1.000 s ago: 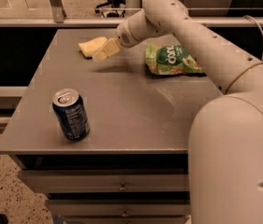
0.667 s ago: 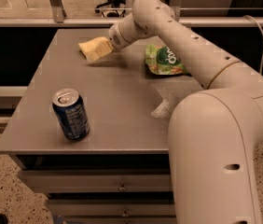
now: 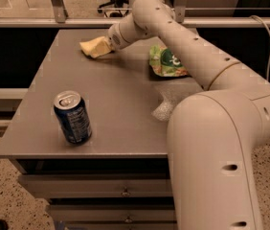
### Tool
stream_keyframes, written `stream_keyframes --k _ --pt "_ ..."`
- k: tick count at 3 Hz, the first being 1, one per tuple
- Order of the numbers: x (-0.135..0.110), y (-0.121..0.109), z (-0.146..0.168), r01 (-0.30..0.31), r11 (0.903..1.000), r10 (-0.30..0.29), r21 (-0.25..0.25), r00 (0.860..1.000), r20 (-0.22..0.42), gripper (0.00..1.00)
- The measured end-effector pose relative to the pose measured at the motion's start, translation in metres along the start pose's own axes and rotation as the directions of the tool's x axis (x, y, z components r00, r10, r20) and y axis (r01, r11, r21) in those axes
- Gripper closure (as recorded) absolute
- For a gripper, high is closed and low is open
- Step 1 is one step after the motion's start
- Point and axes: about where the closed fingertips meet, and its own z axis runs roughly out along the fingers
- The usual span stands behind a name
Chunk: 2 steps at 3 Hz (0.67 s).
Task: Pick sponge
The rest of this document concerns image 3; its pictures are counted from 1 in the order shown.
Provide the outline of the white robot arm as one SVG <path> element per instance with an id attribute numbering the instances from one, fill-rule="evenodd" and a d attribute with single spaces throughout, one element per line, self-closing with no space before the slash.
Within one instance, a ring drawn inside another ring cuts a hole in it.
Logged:
<path id="1" fill-rule="evenodd" d="M 203 89 L 169 118 L 178 230 L 263 230 L 251 154 L 270 138 L 270 83 L 175 22 L 159 0 L 135 0 L 108 36 L 117 49 L 159 37 Z"/>

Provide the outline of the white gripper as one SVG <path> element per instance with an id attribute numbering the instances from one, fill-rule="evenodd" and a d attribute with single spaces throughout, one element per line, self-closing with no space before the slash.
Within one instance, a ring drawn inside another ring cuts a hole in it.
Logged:
<path id="1" fill-rule="evenodd" d="M 124 33 L 128 32 L 128 25 L 128 20 L 124 18 L 109 28 L 107 35 L 115 50 L 121 50 L 130 45 L 130 42 L 124 38 Z"/>

